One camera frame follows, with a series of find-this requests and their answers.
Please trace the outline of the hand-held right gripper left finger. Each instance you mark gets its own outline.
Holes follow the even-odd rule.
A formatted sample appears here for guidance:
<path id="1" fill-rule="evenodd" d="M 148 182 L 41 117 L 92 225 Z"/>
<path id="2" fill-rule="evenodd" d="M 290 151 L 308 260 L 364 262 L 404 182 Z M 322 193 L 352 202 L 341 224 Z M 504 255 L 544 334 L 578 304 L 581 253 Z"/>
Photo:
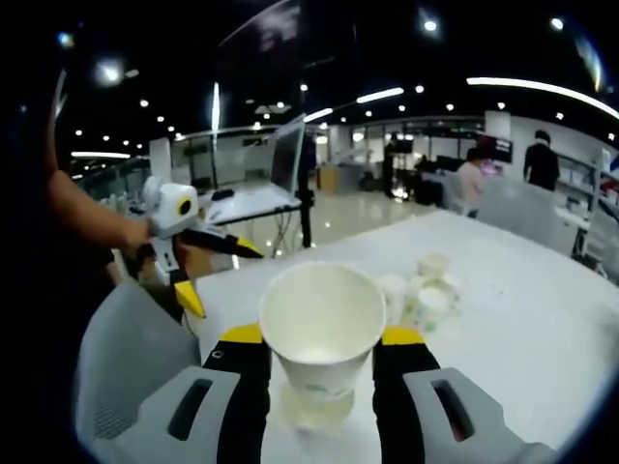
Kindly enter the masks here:
<path id="1" fill-rule="evenodd" d="M 258 463 L 271 401 L 271 350 L 256 324 L 226 331 L 201 367 L 147 397 L 111 440 L 115 463 Z"/>

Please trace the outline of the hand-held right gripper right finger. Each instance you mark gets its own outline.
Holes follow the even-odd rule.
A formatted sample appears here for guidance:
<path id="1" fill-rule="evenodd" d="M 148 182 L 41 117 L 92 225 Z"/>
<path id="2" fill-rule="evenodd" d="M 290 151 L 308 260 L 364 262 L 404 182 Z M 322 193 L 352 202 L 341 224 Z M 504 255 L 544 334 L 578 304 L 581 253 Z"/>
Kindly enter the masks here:
<path id="1" fill-rule="evenodd" d="M 384 463 L 552 463 L 556 451 L 505 423 L 501 404 L 452 367 L 421 335 L 385 329 L 372 351 L 372 408 Z"/>

